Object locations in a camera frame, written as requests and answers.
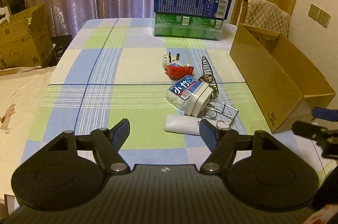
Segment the plaid tablecloth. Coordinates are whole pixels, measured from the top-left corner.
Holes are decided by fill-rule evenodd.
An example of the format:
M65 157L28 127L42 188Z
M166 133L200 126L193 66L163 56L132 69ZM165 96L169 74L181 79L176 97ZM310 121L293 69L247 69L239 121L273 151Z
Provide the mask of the plaid tablecloth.
M269 131L268 125L243 77L229 56L236 32L224 25L221 41L153 36L153 19L119 18L88 21L57 65L28 136L22 161L64 130L89 134L113 127L122 118L131 133L120 150L126 162L144 164L196 164L210 151L199 136L165 132L168 114L183 114L165 99L173 84L162 68L162 57L180 53L183 63L202 74L206 56L219 83L219 100L234 106L239 115L233 128L241 134ZM305 159L321 178L336 166L321 158L312 141L291 131L274 135ZM91 152L79 152L93 159ZM249 156L243 151L237 160Z

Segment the dark green box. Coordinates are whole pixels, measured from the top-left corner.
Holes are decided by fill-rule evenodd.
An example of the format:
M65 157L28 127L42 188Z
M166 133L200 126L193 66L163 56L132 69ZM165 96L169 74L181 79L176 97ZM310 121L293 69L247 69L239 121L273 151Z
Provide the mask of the dark green box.
M223 20L175 14L155 14L154 36L217 40Z

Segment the cardboard box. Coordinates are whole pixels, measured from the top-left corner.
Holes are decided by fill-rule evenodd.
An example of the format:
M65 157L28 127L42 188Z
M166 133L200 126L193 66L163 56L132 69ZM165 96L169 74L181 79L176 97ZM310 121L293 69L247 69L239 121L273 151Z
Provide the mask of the cardboard box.
M6 68L43 65L53 50L43 5L10 16L0 25L0 54Z
M227 19L231 0L154 0L154 12Z
M222 24L223 20L156 13L154 36L217 40Z
M272 132L310 122L315 106L335 96L321 72L284 35L240 24L230 56L243 75Z

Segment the black circular pad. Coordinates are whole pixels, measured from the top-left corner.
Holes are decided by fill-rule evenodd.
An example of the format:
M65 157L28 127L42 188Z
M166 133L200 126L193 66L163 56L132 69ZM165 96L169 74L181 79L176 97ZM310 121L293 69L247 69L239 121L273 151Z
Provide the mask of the black circular pad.
M37 210L62 210L89 201L104 182L100 167L85 158L49 151L32 157L12 176L12 189L20 205Z
M318 178L307 163L295 161L245 158L229 168L226 182L240 200L253 207L270 211L301 208L316 194Z

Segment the white chair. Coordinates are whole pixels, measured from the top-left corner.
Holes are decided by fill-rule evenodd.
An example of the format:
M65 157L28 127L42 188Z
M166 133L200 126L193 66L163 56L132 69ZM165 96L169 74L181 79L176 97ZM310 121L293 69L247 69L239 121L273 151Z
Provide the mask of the white chair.
M8 6L2 8L0 7L0 23L2 23L4 20L10 21L10 11L8 10Z

